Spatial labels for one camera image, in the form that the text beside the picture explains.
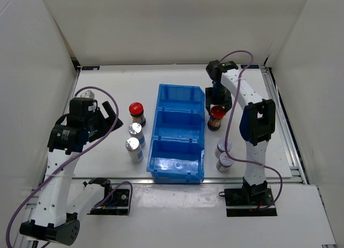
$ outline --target white backdrop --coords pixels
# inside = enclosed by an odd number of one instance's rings
[[[41,180],[47,141],[75,71],[43,0],[0,0],[0,246],[11,215]],[[12,230],[12,244],[22,214]]]
[[[344,6],[308,0],[273,66],[311,183],[344,247]]]
[[[305,1],[45,0],[82,65],[273,62]]]

